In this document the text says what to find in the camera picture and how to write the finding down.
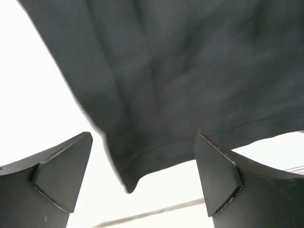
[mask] gray line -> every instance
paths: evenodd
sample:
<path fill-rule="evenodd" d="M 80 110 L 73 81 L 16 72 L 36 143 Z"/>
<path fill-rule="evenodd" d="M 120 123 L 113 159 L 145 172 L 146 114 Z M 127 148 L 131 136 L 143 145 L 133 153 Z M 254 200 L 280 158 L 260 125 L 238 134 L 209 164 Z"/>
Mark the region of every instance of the gray line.
<path fill-rule="evenodd" d="M 158 214 L 161 214 L 161 213 L 164 213 L 164 212 L 169 212 L 169 211 L 173 211 L 173 210 L 178 210 L 178 209 L 182 209 L 182 208 L 196 206 L 196 205 L 200 205 L 200 204 L 204 204 L 204 203 L 205 203 L 204 198 L 196 199 L 196 200 L 189 201 L 189 202 L 186 202 L 186 203 L 177 204 L 177 205 L 174 205 L 174 206 L 170 206 L 170 207 L 167 207 L 167 208 L 162 208 L 162 209 L 155 210 L 155 211 L 150 211 L 150 212 L 139 214 L 139 215 L 134 215 L 134 216 L 126 217 L 126 218 L 107 221 L 107 222 L 104 222 L 104 223 L 101 223 L 101 224 L 95 226 L 94 228 L 105 228 L 105 227 L 129 222 L 129 221 L 132 221 L 132 220 L 135 220 L 135 219 L 142 219 L 142 218 L 147 217 L 147 216 L 158 215 Z"/>

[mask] black cloth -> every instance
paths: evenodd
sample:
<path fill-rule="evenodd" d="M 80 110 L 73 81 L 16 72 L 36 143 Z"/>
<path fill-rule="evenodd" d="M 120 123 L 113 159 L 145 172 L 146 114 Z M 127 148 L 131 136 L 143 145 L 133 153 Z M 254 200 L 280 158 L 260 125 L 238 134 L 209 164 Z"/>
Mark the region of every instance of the black cloth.
<path fill-rule="evenodd" d="M 193 160 L 198 131 L 237 148 L 304 129 L 303 0 L 19 1 L 128 192 Z"/>

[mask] white background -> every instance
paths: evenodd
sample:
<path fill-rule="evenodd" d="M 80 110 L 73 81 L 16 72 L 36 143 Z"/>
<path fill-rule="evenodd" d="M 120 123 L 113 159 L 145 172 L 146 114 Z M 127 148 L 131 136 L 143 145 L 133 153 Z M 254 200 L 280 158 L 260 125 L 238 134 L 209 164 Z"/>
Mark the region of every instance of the white background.
<path fill-rule="evenodd" d="M 44 43 L 15 0 L 0 0 L 0 165 L 33 155 L 83 131 L 94 143 L 76 211 L 68 228 L 203 197 L 195 161 L 142 178 L 125 193 L 94 130 L 71 95 Z M 266 165 L 304 165 L 304 134 L 290 133 L 235 151 Z"/>

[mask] cloth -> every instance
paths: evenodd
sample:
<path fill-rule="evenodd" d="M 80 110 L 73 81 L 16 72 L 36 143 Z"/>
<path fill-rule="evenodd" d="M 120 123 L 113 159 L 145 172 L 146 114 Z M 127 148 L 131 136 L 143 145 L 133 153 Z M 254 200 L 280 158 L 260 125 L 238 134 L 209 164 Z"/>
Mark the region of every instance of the cloth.
<path fill-rule="evenodd" d="M 128 192 L 194 159 L 304 129 L 302 0 L 19 0 L 106 134 Z"/>

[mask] dark fabric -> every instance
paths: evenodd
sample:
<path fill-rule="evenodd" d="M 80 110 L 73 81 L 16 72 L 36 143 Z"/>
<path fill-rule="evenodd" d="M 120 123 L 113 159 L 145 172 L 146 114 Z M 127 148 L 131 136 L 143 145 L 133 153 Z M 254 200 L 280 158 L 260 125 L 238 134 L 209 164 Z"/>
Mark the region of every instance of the dark fabric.
<path fill-rule="evenodd" d="M 303 0 L 19 0 L 132 192 L 226 147 L 304 129 Z"/>

